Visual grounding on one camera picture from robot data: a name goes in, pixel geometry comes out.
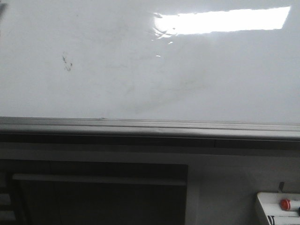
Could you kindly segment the dark cabinet opening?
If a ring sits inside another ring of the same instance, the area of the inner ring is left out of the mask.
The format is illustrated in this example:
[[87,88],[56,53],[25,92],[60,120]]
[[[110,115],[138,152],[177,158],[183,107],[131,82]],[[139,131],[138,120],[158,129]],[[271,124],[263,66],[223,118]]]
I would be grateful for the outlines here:
[[182,225],[187,165],[0,162],[3,225]]

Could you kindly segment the grey aluminium whiteboard tray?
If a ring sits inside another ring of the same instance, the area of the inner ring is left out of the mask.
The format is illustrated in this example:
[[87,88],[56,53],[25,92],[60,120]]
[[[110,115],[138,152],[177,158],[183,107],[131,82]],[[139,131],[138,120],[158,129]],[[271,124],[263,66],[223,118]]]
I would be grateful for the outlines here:
[[121,120],[1,117],[0,140],[9,143],[166,145],[218,147],[227,144],[292,147],[299,124],[179,120]]

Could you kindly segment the white whiteboard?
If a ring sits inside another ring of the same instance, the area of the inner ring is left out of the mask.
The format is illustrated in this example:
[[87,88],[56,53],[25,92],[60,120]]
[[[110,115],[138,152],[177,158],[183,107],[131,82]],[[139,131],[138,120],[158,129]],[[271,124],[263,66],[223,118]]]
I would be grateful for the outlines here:
[[3,0],[0,114],[300,121],[297,0]]

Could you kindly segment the red emergency stop button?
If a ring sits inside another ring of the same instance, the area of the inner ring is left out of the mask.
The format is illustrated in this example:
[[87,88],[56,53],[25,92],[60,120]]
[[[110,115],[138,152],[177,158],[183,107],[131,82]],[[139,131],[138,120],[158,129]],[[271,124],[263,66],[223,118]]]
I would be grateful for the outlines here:
[[282,199],[280,201],[280,207],[281,207],[282,210],[289,211],[290,208],[291,208],[290,200],[289,199]]

